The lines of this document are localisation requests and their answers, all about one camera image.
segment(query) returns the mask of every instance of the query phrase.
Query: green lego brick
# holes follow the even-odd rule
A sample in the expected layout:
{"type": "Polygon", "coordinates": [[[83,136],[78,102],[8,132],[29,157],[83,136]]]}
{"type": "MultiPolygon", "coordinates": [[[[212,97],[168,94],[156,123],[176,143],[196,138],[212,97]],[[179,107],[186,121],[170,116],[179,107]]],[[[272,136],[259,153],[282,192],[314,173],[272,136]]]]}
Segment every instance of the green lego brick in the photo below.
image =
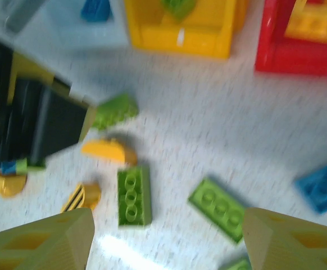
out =
{"type": "Polygon", "coordinates": [[[32,164],[28,162],[27,159],[21,159],[16,162],[16,174],[27,174],[29,172],[38,172],[45,169],[45,160],[42,160],[37,164],[32,164]]]}
{"type": "Polygon", "coordinates": [[[243,238],[245,208],[212,180],[204,178],[188,200],[236,244],[243,238]]]}
{"type": "Polygon", "coordinates": [[[182,20],[195,8],[196,0],[161,0],[162,5],[178,20],[182,20]]]}
{"type": "Polygon", "coordinates": [[[149,168],[131,167],[117,173],[119,226],[146,226],[152,222],[149,168]]]}
{"type": "Polygon", "coordinates": [[[220,267],[219,270],[252,270],[251,264],[247,258],[243,258],[233,265],[227,267],[220,267]]]}
{"type": "Polygon", "coordinates": [[[97,107],[93,127],[103,130],[137,116],[138,106],[128,94],[121,94],[97,107]]]}

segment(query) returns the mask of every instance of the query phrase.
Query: blue block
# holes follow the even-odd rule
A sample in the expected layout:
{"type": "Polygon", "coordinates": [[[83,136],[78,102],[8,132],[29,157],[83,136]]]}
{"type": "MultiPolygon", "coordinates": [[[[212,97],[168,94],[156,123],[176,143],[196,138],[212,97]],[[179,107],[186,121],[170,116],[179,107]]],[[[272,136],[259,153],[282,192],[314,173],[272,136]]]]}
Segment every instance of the blue block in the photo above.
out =
{"type": "Polygon", "coordinates": [[[86,0],[81,17],[90,22],[107,21],[110,16],[110,3],[108,0],[86,0]]]}
{"type": "Polygon", "coordinates": [[[295,185],[316,212],[327,211],[327,166],[297,180],[295,185]]]}

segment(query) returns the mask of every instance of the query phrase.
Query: red lego frame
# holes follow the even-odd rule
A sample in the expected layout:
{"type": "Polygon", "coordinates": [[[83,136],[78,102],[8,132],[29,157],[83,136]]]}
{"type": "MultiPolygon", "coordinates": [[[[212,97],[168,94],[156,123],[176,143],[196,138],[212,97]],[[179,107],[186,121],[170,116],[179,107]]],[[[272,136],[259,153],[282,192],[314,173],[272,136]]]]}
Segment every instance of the red lego frame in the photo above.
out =
{"type": "Polygon", "coordinates": [[[296,0],[266,0],[256,70],[327,76],[327,44],[286,38],[296,0]]]}

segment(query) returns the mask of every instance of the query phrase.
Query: yellow curved brick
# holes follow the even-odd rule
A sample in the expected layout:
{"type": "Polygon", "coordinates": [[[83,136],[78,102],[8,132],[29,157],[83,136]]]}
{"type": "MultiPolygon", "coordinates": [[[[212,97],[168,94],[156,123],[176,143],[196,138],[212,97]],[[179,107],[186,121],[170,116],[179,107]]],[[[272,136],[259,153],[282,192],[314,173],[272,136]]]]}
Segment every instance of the yellow curved brick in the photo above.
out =
{"type": "Polygon", "coordinates": [[[130,165],[137,164],[137,155],[134,150],[117,142],[116,140],[93,140],[84,144],[82,153],[99,158],[113,160],[130,165]]]}
{"type": "Polygon", "coordinates": [[[12,197],[25,187],[26,175],[0,175],[0,196],[12,197]]]}

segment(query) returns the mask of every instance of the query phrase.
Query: yellow lego frame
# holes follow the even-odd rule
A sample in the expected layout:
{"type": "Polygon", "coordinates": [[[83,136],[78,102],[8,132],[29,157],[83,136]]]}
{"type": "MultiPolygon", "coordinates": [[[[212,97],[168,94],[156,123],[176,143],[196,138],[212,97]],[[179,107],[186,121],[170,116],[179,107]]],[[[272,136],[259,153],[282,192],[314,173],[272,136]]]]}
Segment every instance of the yellow lego frame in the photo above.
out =
{"type": "Polygon", "coordinates": [[[227,59],[233,33],[244,25],[249,0],[197,0],[181,22],[160,0],[125,0],[133,47],[227,59]]]}
{"type": "Polygon", "coordinates": [[[322,4],[307,2],[296,0],[285,36],[327,43],[327,0],[322,4]]]}

